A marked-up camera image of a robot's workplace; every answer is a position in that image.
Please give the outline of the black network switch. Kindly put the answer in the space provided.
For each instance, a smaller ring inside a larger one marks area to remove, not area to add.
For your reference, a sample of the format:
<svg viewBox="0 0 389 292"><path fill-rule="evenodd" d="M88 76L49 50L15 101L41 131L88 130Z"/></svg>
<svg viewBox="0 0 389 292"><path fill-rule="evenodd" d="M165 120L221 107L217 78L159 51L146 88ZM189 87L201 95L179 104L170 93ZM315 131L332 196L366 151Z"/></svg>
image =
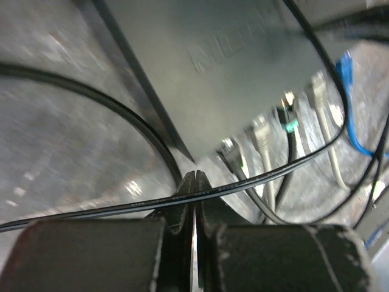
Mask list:
<svg viewBox="0 0 389 292"><path fill-rule="evenodd" d="M193 161L322 67L282 1L98 1L128 64Z"/></svg>

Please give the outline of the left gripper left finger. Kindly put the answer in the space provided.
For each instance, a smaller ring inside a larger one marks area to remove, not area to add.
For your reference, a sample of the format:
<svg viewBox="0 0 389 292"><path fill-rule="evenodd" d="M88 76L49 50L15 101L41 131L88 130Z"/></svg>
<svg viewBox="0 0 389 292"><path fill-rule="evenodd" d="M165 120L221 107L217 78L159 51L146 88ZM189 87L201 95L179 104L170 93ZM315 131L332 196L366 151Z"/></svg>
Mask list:
<svg viewBox="0 0 389 292"><path fill-rule="evenodd" d="M17 238L2 291L190 291L193 206L142 219L40 220Z"/></svg>

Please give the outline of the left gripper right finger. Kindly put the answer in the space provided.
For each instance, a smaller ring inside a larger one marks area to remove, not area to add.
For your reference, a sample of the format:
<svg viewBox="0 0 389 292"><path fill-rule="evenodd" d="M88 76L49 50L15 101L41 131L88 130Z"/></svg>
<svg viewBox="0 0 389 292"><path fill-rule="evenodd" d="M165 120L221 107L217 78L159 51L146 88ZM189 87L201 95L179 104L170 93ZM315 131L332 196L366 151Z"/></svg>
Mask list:
<svg viewBox="0 0 389 292"><path fill-rule="evenodd" d="M204 291L373 291L359 236L341 225L251 224L220 198L196 203Z"/></svg>

